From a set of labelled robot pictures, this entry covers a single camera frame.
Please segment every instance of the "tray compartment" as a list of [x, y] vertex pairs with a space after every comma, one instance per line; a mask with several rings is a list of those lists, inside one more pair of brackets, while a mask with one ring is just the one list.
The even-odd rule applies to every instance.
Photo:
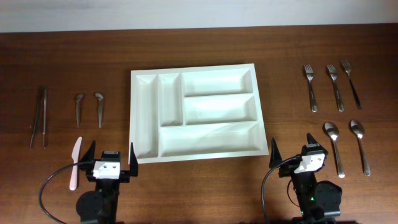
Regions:
[[184, 103], [187, 125], [257, 120], [252, 94], [192, 97]]
[[257, 123], [223, 123], [162, 128], [161, 157], [261, 150]]
[[158, 156], [157, 127], [157, 77], [138, 75], [135, 77], [135, 95], [139, 107], [136, 111], [134, 152], [138, 159]]
[[250, 69], [184, 72], [184, 96], [225, 95], [252, 93]]
[[160, 126], [182, 125], [182, 93], [178, 73], [159, 75], [158, 97]]

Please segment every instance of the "fork tines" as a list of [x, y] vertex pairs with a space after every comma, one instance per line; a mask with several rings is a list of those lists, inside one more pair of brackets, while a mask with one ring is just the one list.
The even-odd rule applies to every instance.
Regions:
[[342, 60], [341, 65], [343, 66], [346, 72], [351, 72], [351, 64], [347, 60]]
[[310, 65], [304, 65], [304, 69], [306, 73], [313, 73], [312, 67]]
[[336, 73], [337, 69], [333, 65], [327, 65], [328, 70], [330, 73]]
[[351, 64], [347, 60], [341, 60], [341, 64], [344, 68], [351, 68]]

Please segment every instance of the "knife handle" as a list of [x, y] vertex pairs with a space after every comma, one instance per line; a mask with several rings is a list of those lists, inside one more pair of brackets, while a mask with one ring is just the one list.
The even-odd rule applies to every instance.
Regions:
[[72, 176], [70, 177], [69, 189], [76, 190], [77, 188], [77, 166], [72, 168]]

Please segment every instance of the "spoon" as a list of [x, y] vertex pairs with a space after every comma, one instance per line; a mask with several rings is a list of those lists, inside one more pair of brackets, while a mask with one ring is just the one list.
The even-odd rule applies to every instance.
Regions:
[[338, 153], [337, 144], [336, 144], [337, 137], [338, 137], [338, 128], [336, 127], [335, 124], [333, 124], [331, 122], [326, 122], [323, 125], [323, 127], [325, 128], [326, 133], [328, 133], [328, 135], [331, 138], [331, 141], [333, 143], [333, 148], [335, 150], [335, 159], [336, 159], [336, 163], [337, 163], [338, 177], [343, 178], [343, 177], [345, 177], [344, 169], [343, 169], [343, 165], [340, 160], [340, 154]]
[[361, 154], [362, 154], [363, 172], [367, 177], [369, 177], [371, 175], [371, 168], [369, 167], [368, 158], [365, 155], [365, 151], [364, 151], [363, 145], [362, 145], [362, 137], [363, 137], [363, 134], [365, 134], [365, 130], [363, 129], [361, 123], [357, 122], [356, 120], [351, 120], [351, 122], [349, 123], [349, 126], [350, 126], [352, 132], [354, 132], [354, 134], [358, 138], [359, 148], [360, 148]]
[[76, 101], [76, 120], [77, 120], [77, 127], [80, 126], [80, 100], [83, 98], [84, 93], [80, 93], [75, 97]]
[[95, 93], [95, 97], [98, 99], [98, 126], [99, 128], [102, 128], [102, 110], [104, 96], [101, 93]]

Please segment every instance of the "spoon bowl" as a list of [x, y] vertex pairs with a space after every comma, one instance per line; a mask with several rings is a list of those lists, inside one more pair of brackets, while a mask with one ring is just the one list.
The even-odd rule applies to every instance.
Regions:
[[362, 138], [365, 134], [365, 129], [362, 127], [362, 124], [356, 120], [351, 120], [351, 122], [349, 123], [349, 127], [351, 128], [352, 132], [354, 132], [359, 138]]
[[100, 100], [100, 101], [104, 98], [104, 96], [103, 96], [101, 93], [95, 93], [95, 97], [96, 97], [98, 100]]
[[75, 101], [78, 103], [83, 98], [83, 96], [84, 96], [84, 93], [80, 93], [79, 95], [77, 95], [75, 97]]
[[331, 122], [326, 122], [323, 127], [325, 128], [326, 133], [329, 135], [329, 137], [333, 140], [336, 141], [338, 137], [338, 128], [335, 124]]

